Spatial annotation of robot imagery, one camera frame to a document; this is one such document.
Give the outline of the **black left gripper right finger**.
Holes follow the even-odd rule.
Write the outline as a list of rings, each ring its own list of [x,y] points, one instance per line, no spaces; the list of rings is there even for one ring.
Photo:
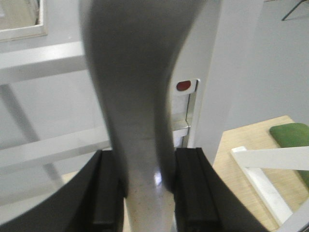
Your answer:
[[[179,232],[266,232],[218,176],[201,148],[178,148],[174,191]]]

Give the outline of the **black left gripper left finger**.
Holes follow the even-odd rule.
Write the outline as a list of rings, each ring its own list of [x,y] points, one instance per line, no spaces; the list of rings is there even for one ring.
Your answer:
[[[111,151],[98,150],[56,193],[1,225],[2,232],[121,232],[124,193]]]

